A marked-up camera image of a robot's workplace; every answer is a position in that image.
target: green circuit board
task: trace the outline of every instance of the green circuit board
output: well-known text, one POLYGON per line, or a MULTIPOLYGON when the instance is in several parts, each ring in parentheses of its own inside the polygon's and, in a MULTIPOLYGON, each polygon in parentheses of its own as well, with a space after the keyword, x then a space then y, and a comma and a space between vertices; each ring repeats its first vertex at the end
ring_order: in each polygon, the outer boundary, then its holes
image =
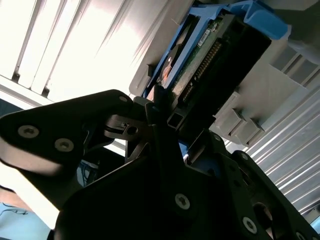
POLYGON ((209 22, 207 29, 204 31, 201 39, 191 52, 183 68, 178 74, 176 80, 168 91, 169 100, 172 103, 176 97, 185 89, 190 79, 197 72, 202 62, 206 59, 208 52, 211 50, 217 39, 217 33, 223 22, 221 18, 217 18, 209 22))

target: black metal bracket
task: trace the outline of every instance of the black metal bracket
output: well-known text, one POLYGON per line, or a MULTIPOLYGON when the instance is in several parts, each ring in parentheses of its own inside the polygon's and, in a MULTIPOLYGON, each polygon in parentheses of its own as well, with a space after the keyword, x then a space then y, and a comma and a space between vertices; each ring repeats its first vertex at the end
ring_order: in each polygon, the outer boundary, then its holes
POLYGON ((119 239, 319 239, 255 162, 215 133, 202 131, 186 165, 162 111, 110 90, 10 114, 0 119, 0 160, 55 195, 54 239, 95 239, 106 226, 119 239), (114 138, 128 140, 127 163, 76 188, 84 154, 114 138), (79 211, 92 201, 103 208, 79 211))

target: screw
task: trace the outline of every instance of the screw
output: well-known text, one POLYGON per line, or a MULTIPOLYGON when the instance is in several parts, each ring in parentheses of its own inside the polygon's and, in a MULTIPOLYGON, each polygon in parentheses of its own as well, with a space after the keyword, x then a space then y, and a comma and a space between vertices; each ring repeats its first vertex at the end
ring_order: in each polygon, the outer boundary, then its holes
POLYGON ((241 157, 242 157, 244 160, 248 160, 248 156, 245 155, 244 153, 241 153, 241 157))
POLYGON ((177 193, 175 195, 174 200, 179 208, 181 208, 183 210, 188 210, 190 208, 189 199, 185 195, 183 195, 182 193, 177 193))
POLYGON ((257 226, 255 225, 255 223, 250 218, 245 216, 242 219, 242 223, 250 233, 256 234, 258 232, 257 226))
POLYGON ((23 125, 19 127, 18 134, 26 139, 33 139, 39 135, 39 130, 35 126, 23 125))
POLYGON ((126 99, 124 96, 119 96, 119 99, 123 102, 128 102, 128 99, 126 99))
POLYGON ((54 147, 59 151, 59 152, 71 152, 75 145, 74 143, 67 139, 67 138, 59 138, 58 140, 55 141, 54 147))
POLYGON ((298 239, 300 239, 300 240, 306 240, 305 237, 304 237, 300 232, 297 231, 295 234, 296 234, 296 236, 298 237, 298 239))
POLYGON ((221 141, 221 137, 219 137, 217 134, 214 134, 214 138, 218 141, 221 141))

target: cable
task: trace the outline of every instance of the cable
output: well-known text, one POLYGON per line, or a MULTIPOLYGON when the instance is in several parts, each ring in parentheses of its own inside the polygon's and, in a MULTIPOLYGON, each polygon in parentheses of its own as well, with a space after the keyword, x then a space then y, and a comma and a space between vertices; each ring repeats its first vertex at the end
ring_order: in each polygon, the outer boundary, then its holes
POLYGON ((7 204, 5 204, 5 203, 2 203, 2 205, 5 205, 5 206, 8 207, 8 208, 15 208, 15 206, 7 205, 7 204))
POLYGON ((16 210, 16 209, 5 209, 3 210, 1 213, 0 213, 0 216, 4 213, 4 212, 12 212, 12 213, 15 213, 15 214, 18 214, 18 215, 27 215, 27 211, 24 210, 24 212, 18 212, 19 210, 16 210))

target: blue plastic bracket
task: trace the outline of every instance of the blue plastic bracket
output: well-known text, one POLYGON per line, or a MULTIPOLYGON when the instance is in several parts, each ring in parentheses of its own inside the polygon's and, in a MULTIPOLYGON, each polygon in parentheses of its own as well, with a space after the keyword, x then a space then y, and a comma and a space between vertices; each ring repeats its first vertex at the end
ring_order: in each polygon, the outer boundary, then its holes
MULTIPOLYGON (((192 32, 188 42, 183 48, 179 58, 177 59, 175 65, 173 66, 166 83, 164 84, 164 88, 168 88, 173 83, 173 80, 178 76, 181 68, 184 63, 188 59, 190 53, 200 40, 204 31, 206 30, 206 26, 209 20, 214 20, 217 18, 221 10, 227 10, 232 14, 235 14, 239 17, 243 18, 243 22, 248 24, 249 26, 257 29, 261 33, 267 35, 269 38, 278 40, 282 38, 288 31, 288 25, 285 24, 279 17, 277 17, 273 13, 273 9, 264 3, 257 0, 246 0, 233 4, 216 4, 216 5, 200 5, 196 7, 192 7, 189 11, 190 15, 194 15, 199 17, 199 22, 196 25, 194 31, 192 32)), ((175 43, 177 37, 179 36, 184 24, 181 24, 178 28, 175 36, 170 42, 167 50, 162 56, 159 64, 157 65, 154 74, 148 83, 147 89, 150 90, 150 85, 158 78, 161 67, 163 66, 166 57, 168 56, 170 50, 172 49, 173 44, 175 43)))

